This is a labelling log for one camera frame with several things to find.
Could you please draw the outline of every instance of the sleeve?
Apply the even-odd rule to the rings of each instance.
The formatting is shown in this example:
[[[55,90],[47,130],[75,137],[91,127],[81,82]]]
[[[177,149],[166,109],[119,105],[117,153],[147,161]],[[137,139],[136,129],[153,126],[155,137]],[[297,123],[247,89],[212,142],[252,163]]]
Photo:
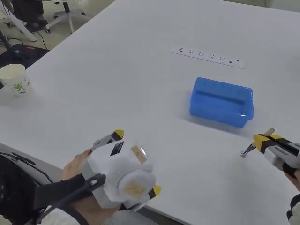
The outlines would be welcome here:
[[[286,213],[291,225],[300,225],[300,194],[291,200],[291,210]]]
[[[79,212],[64,206],[54,209],[42,220],[40,225],[89,225],[89,223]]]

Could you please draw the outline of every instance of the label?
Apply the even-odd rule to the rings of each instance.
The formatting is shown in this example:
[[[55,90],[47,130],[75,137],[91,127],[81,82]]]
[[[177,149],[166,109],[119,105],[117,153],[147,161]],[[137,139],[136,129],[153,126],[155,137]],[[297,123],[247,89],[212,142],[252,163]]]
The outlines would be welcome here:
[[[117,143],[111,152],[111,156],[119,154],[121,152],[123,144],[124,142]]]
[[[146,187],[138,182],[132,181],[123,188],[123,192],[135,199],[140,199],[145,195]]]
[[[140,150],[139,147],[137,147],[136,145],[133,146],[131,148],[132,152],[135,154],[135,156],[137,157],[137,159],[140,161],[141,164],[143,164],[144,162],[147,161],[144,153],[142,153],[142,151]]]

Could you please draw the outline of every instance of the chair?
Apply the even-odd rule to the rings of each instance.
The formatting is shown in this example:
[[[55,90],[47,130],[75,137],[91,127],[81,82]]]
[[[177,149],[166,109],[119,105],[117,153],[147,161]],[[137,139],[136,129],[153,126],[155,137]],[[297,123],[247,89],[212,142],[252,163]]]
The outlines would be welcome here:
[[[50,33],[51,30],[50,28],[63,21],[63,20],[69,20],[69,23],[70,23],[70,28],[71,28],[71,33],[73,34],[74,33],[74,27],[73,27],[73,22],[72,22],[72,18],[76,17],[76,18],[81,18],[81,19],[84,19],[84,20],[90,20],[91,17],[90,16],[87,16],[84,12],[82,11],[70,11],[70,8],[69,8],[69,5],[68,5],[68,1],[64,1],[63,3],[63,6],[64,6],[64,9],[65,11],[62,11],[62,12],[56,12],[54,13],[54,20],[53,21],[50,21],[47,25],[46,25],[46,33]]]

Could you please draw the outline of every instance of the black strap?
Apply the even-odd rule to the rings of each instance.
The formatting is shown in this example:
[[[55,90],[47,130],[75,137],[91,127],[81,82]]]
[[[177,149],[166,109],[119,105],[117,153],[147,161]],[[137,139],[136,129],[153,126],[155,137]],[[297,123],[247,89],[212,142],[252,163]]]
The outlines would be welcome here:
[[[38,186],[35,191],[34,209],[43,209],[48,205],[53,205],[77,189],[81,188],[84,183],[85,179],[83,178],[83,175],[79,174],[69,180],[62,180],[57,183]],[[90,196],[93,196],[93,194],[87,190],[79,195],[75,201]]]
[[[83,215],[81,215],[78,211],[76,211],[75,209],[71,208],[70,206],[62,206],[62,207],[59,207],[58,209],[63,210],[65,213],[67,213],[70,216],[72,216],[75,220],[77,220],[77,222],[80,225],[89,225],[89,223],[83,217]]]

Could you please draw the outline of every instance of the white table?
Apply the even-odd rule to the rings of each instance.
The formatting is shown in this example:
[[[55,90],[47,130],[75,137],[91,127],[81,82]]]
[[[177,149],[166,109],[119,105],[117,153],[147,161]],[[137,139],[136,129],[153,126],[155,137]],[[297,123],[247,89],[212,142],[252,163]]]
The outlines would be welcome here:
[[[117,0],[29,70],[35,92],[0,103],[0,143],[63,168],[116,128],[155,162],[149,206],[191,225],[287,224],[297,193],[258,151],[275,127],[299,141],[300,14],[214,0]],[[190,46],[245,70],[169,53]],[[242,129],[191,118],[196,77],[251,87]]]

